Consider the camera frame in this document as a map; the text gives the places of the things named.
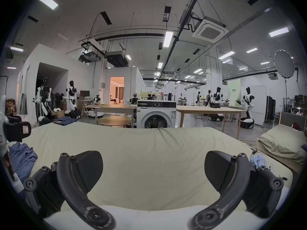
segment sticker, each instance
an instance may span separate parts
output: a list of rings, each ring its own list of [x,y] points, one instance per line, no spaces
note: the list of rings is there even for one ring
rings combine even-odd
[[[22,132],[23,132],[24,134],[28,134],[28,133],[29,133],[29,127],[28,127],[28,126],[23,126],[23,127],[22,127]]]

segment blue cloth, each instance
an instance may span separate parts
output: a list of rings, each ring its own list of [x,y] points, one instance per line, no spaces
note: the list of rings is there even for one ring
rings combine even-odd
[[[30,176],[35,160],[37,159],[37,154],[26,143],[20,144],[20,142],[16,142],[9,148],[14,172],[23,183]]]
[[[58,124],[58,125],[65,126],[65,125],[72,124],[76,121],[77,120],[75,118],[64,116],[64,117],[57,118],[57,119],[53,120],[52,122],[55,123],[55,124]]]

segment computer monitor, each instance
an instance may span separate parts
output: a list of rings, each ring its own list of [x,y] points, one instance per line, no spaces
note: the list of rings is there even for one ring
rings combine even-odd
[[[80,97],[89,97],[90,91],[89,90],[80,90]]]

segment doorway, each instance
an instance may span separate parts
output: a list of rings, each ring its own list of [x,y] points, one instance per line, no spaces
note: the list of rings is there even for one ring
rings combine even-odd
[[[110,105],[124,104],[125,77],[110,77]]]

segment bed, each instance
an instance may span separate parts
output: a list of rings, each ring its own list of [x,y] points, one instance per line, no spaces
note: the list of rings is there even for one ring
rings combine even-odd
[[[304,132],[291,128],[294,122],[304,129],[306,117],[282,112],[279,124],[258,138],[256,148],[300,173],[307,158],[302,145],[307,140]]]
[[[139,210],[178,209],[211,205],[219,198],[204,172],[206,153],[220,150],[251,155],[247,144],[210,127],[129,129],[75,122],[67,126],[47,124],[34,128],[23,140],[38,155],[33,175],[57,161],[60,153],[97,150],[103,173],[88,198],[97,205]],[[292,172],[265,156],[272,172],[288,178]],[[245,210],[243,202],[237,207]],[[61,211],[71,210],[64,203]]]

